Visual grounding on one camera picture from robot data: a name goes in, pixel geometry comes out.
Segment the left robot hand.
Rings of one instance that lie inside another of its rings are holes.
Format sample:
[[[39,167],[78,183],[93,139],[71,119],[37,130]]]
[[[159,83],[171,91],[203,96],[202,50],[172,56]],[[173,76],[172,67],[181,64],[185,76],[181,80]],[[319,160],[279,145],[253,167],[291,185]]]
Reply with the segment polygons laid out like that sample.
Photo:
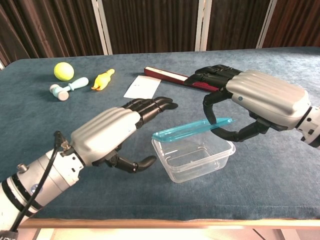
[[[157,160],[150,155],[140,162],[119,156],[123,142],[136,130],[165,110],[174,110],[178,104],[169,97],[136,98],[121,107],[109,108],[71,133],[71,147],[85,166],[105,162],[111,168],[128,173],[146,170]]]

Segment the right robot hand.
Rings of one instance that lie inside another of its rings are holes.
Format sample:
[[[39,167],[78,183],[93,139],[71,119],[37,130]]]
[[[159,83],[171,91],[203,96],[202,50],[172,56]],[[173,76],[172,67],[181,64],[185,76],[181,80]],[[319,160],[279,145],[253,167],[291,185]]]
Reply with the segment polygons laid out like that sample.
[[[255,119],[240,131],[214,128],[211,132],[216,136],[231,142],[243,142],[265,134],[270,128],[278,132],[297,129],[303,135],[303,142],[314,148],[319,146],[319,109],[311,105],[304,88],[263,72],[241,71],[221,64],[196,70],[184,83],[191,86],[196,82],[217,88],[202,102],[210,124],[217,122],[213,105],[227,99],[248,110],[250,117]]]

